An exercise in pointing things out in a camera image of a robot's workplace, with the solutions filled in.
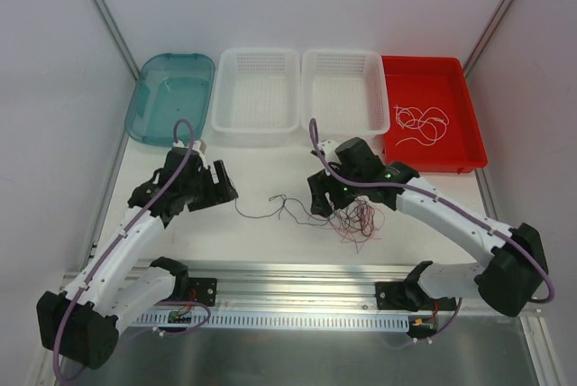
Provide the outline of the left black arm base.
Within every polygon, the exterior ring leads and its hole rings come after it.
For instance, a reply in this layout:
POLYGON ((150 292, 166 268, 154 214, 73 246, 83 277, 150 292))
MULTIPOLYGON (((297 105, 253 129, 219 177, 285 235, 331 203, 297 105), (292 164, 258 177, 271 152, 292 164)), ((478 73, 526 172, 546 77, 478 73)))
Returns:
POLYGON ((195 301, 207 307, 215 305, 217 294, 216 278, 192 277, 188 273, 188 267, 176 260, 167 257, 159 257, 150 263, 151 267, 166 270, 175 278, 173 290, 167 301, 195 301))

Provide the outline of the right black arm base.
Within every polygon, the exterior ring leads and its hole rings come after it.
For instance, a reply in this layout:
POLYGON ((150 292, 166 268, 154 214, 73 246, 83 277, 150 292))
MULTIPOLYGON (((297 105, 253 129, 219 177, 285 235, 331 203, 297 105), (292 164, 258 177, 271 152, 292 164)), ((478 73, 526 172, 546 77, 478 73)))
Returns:
POLYGON ((454 311, 455 298, 431 298, 418 286, 418 279, 432 261, 419 263, 404 280, 377 281, 374 283, 378 310, 454 311))

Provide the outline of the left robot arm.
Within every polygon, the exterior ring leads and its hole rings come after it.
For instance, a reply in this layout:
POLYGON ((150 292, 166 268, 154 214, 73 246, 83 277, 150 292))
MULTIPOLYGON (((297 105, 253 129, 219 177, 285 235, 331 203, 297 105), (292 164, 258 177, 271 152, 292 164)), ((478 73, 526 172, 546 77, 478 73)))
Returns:
POLYGON ((172 148, 162 167, 133 190, 121 222, 103 250, 58 293, 36 305, 41 343, 58 357, 96 370, 113 354, 120 335, 158 302, 190 294, 188 267, 160 257, 133 284, 122 284, 142 251, 183 211, 197 212, 236 200, 224 162, 172 148))

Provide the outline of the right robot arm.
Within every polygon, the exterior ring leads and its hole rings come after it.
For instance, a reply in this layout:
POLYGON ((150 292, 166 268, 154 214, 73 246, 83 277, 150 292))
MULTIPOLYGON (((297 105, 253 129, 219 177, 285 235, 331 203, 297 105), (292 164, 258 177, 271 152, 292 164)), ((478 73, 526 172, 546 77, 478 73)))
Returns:
POLYGON ((313 215, 329 217, 360 197, 435 229, 473 259, 471 263, 420 262, 386 293, 399 309, 418 311, 437 299, 480 299, 501 315, 517 316, 550 287, 540 234, 531 225, 503 224, 473 213, 442 194, 400 161, 385 164, 361 138, 341 144, 313 142, 322 169, 307 180, 313 215))

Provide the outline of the teal transparent plastic bin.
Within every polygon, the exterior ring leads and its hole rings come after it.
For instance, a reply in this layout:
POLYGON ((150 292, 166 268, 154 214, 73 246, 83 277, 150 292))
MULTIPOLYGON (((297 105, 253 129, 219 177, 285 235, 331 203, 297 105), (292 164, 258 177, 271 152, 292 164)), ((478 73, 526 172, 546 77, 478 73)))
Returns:
POLYGON ((204 54, 163 53, 142 67, 124 119, 124 130, 134 141, 157 147, 173 143, 175 123, 184 118, 179 139, 199 140, 206 124, 215 78, 215 64, 204 54))

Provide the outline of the white perforated basket right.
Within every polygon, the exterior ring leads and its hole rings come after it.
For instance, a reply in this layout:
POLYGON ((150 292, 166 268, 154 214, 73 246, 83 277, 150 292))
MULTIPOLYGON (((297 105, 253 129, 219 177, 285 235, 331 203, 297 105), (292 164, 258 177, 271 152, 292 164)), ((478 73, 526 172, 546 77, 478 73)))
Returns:
POLYGON ((320 136, 374 137, 390 128, 383 61, 374 51, 311 49, 301 61, 300 121, 320 136))

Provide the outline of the white perforated basket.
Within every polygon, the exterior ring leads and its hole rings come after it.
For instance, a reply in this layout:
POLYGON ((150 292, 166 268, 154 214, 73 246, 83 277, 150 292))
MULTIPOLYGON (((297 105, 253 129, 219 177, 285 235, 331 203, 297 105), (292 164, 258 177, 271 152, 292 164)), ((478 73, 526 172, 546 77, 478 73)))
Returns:
POLYGON ((300 57, 283 48, 235 48, 219 60, 211 125, 219 133, 257 136, 297 130, 300 57))
POLYGON ((320 136, 374 137, 390 128, 383 61, 374 51, 311 49, 301 61, 300 121, 320 136))

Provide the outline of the white perforated basket left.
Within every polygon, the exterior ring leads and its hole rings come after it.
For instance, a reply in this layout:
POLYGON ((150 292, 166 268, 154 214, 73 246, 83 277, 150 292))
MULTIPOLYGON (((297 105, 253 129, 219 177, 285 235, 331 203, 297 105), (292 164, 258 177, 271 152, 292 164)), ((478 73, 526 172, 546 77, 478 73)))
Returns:
POLYGON ((211 125, 219 133, 257 136, 297 130, 300 57, 283 48, 235 48, 219 60, 211 125))

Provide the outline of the red plastic tray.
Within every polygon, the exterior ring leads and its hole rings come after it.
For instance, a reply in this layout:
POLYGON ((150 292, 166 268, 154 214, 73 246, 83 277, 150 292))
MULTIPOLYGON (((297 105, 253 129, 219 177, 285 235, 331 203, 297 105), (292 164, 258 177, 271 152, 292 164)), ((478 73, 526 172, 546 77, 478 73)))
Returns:
POLYGON ((488 158, 461 62, 410 56, 382 61, 390 111, 385 162, 454 174, 485 167, 488 158))

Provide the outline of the aluminium rail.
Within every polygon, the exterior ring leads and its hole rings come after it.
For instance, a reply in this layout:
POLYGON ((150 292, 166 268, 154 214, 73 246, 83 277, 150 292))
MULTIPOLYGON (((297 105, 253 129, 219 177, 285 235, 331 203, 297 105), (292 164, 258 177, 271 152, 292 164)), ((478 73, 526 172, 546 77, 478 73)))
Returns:
MULTIPOLYGON (((192 277, 216 278, 216 308, 241 305, 376 310, 374 283, 404 280, 408 266, 183 262, 192 277)), ((201 304, 167 301, 175 278, 166 270, 137 262, 133 267, 111 262, 89 264, 67 280, 58 295, 92 308, 102 317, 130 323, 154 307, 201 304)))

